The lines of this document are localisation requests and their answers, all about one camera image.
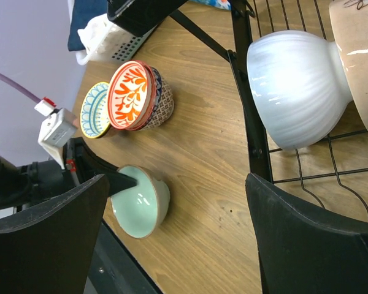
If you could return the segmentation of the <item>beige bowl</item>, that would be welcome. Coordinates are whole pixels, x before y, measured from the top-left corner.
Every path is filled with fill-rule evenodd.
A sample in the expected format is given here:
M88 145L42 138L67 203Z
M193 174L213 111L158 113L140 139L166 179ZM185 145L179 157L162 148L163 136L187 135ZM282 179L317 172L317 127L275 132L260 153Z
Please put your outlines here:
M368 130L368 1L332 1L329 16L353 101Z

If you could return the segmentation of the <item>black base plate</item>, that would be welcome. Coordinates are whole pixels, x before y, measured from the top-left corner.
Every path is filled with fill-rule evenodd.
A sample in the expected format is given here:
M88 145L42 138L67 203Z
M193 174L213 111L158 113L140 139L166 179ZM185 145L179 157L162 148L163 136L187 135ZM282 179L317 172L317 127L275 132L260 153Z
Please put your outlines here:
M84 292L157 294L162 291L102 221Z

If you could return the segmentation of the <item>blue floral cloth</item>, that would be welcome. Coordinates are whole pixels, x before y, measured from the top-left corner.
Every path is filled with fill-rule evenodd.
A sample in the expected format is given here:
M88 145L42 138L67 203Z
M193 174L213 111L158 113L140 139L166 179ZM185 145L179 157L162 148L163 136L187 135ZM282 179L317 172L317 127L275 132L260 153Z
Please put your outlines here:
M228 0L191 0L192 2L207 5L217 9L230 10L231 4Z

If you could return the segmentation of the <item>white laundry basket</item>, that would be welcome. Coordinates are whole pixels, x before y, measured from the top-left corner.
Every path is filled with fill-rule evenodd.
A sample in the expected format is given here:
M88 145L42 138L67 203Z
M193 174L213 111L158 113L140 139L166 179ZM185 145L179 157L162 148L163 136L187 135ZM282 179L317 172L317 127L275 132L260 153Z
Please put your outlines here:
M136 37L111 21L109 22L109 30L95 49L88 54L86 50L75 52L78 64L84 66L90 61L122 64L134 56L136 51L153 32L151 29L143 36Z

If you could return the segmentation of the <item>white ribbed bowl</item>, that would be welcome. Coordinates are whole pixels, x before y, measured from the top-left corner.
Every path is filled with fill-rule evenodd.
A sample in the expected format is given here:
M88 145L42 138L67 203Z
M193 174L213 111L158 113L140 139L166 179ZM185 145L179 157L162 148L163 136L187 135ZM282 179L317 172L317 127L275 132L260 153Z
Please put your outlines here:
M308 32L279 31L254 41L247 73L261 121L281 149L320 141L353 100L336 43Z

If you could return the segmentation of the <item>yellow sun patterned bowl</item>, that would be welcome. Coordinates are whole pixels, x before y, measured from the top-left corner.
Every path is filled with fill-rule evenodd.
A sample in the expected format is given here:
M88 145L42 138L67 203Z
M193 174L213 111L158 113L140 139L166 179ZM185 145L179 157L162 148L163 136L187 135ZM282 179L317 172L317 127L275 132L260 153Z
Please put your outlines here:
M84 136L90 139L104 136L111 124L107 109L107 82L96 83L87 92L80 109L80 127Z

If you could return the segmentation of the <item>white cloth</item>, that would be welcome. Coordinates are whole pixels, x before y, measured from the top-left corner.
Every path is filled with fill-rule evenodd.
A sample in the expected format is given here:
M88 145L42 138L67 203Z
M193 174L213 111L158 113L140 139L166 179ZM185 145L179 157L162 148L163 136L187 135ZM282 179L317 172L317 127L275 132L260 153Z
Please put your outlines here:
M92 18L83 29L77 30L87 54L97 47L102 37L109 30L109 23L105 13Z

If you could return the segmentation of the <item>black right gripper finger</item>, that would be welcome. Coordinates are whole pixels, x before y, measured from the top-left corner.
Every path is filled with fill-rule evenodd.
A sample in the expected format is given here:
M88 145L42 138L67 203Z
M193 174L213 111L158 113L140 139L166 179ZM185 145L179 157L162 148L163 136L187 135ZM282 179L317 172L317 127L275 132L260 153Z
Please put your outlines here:
M246 193L263 293L368 293L368 223L250 173Z

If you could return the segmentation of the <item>navy blue clothes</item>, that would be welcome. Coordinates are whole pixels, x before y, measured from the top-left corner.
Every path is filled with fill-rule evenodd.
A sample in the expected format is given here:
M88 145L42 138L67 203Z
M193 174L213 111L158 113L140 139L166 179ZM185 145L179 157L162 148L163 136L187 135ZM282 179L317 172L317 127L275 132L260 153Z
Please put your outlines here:
M81 51L85 47L80 40L78 30L85 29L88 22L107 12L106 0L75 0L71 12L71 24L67 41L68 51Z

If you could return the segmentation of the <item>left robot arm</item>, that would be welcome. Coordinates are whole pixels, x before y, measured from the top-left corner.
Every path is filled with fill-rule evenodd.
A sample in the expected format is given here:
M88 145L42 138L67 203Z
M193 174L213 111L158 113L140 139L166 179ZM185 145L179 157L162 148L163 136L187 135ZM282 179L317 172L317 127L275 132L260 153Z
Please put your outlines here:
M54 160L16 167L0 156L0 293L82 293L109 196L136 185L82 138Z

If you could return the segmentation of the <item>orange white floral bowl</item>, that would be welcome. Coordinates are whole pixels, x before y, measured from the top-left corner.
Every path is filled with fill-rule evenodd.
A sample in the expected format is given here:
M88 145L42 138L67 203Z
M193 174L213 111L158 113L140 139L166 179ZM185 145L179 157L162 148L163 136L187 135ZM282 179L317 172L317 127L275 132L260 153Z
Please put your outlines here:
M153 96L153 82L147 68L139 61L122 64L113 74L107 90L110 124L125 130L138 123Z

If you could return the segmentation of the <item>blue white patterned bowl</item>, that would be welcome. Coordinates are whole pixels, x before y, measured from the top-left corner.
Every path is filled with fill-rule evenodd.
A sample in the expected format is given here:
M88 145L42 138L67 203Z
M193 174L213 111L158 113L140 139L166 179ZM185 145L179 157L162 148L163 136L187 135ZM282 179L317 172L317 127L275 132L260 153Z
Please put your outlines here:
M155 89L152 91L152 99L149 103L151 110L148 111L147 115L143 115L134 130L151 129L163 123L162 108L159 106L162 95L162 76L154 67L150 67L144 62L142 65L153 75L152 81Z

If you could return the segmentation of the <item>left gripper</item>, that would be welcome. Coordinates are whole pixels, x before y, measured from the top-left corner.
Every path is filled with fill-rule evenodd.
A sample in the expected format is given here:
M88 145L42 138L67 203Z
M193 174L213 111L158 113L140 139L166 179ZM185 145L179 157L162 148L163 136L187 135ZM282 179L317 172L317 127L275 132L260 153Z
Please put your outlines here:
M82 137L67 143L67 169L55 160L18 167L27 183L20 200L49 200L0 219L0 293L83 293L108 194L137 180Z

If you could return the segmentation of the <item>brown patterned bowl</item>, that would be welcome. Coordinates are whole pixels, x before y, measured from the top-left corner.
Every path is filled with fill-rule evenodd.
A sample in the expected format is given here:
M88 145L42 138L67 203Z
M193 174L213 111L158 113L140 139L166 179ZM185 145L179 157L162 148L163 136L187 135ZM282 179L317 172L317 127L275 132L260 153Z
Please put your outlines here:
M141 130L160 126L171 117L174 110L174 99L171 87L162 76L159 76L157 80L161 84L161 95L159 96L158 106L156 111L152 114L151 120L141 128Z

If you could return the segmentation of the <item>mint green bowl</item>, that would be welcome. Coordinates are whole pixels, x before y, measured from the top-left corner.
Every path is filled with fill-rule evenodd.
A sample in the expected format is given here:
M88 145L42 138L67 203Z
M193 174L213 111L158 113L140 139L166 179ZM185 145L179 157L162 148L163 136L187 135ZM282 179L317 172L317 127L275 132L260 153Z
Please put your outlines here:
M137 184L110 197L113 214L126 234L146 238L162 224L171 200L170 190L147 168L125 165L119 173L134 178Z

